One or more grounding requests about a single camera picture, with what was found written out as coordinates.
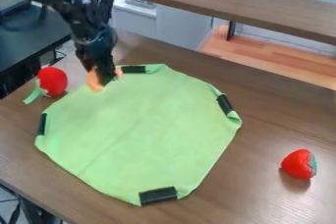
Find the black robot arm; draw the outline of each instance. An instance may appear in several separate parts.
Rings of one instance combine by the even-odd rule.
[[[96,68],[99,82],[103,85],[115,79],[111,51],[116,44],[116,36],[108,26],[110,10],[106,12],[106,7],[99,6],[96,0],[34,1],[51,6],[69,24],[76,54],[87,71]]]

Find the wooden floor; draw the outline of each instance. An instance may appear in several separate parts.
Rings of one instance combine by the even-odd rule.
[[[217,28],[200,52],[336,90],[336,59],[237,35],[226,41],[227,30]]]

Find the wooden table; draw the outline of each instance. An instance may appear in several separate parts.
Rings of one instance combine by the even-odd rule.
[[[0,183],[79,224],[335,223],[333,91],[148,38],[121,40],[124,62],[165,63],[209,82],[227,93],[242,116],[243,127],[199,188],[182,200],[146,207],[93,190],[33,146],[39,116],[55,99],[24,105],[32,82],[0,102]],[[70,89],[84,82],[74,57],[58,66],[68,73]],[[316,156],[317,176],[311,182],[279,170],[282,158],[298,148]]]
[[[316,0],[148,0],[232,22],[336,42],[336,4]]]

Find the black clip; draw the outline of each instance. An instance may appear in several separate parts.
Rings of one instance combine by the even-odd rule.
[[[125,74],[145,74],[145,66],[123,66],[123,73]]]
[[[41,118],[39,120],[39,125],[38,125],[38,130],[37,130],[37,135],[38,136],[44,136],[45,132],[45,123],[46,123],[46,113],[43,113],[41,115]]]
[[[219,106],[222,108],[225,115],[228,115],[231,111],[233,111],[233,107],[229,101],[229,99],[226,97],[225,94],[221,94],[217,97],[217,101]]]
[[[174,187],[142,192],[139,193],[139,196],[141,205],[177,199],[177,193]]]

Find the strawberry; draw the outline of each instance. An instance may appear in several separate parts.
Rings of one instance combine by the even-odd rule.
[[[299,149],[284,158],[281,168],[293,177],[308,180],[316,175],[316,160],[309,150]]]
[[[67,88],[67,75],[60,69],[47,67],[41,69],[35,81],[35,88],[32,93],[24,100],[29,104],[37,99],[41,94],[46,96],[56,96],[62,94]]]
[[[67,75],[60,69],[47,67],[37,75],[39,87],[47,91],[47,95],[56,96],[64,92],[68,85]]]

